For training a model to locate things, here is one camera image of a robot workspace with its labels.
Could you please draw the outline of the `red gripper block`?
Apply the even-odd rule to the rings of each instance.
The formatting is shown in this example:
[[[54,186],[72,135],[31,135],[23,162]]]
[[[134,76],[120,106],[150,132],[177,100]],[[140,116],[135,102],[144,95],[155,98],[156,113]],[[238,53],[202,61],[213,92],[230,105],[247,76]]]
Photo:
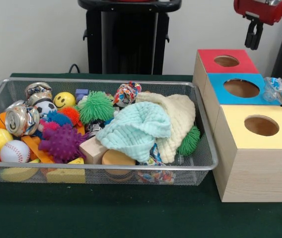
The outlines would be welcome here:
[[[250,19],[245,47],[257,50],[263,33],[263,23],[273,25],[282,19],[282,0],[234,0],[233,7],[236,13]]]

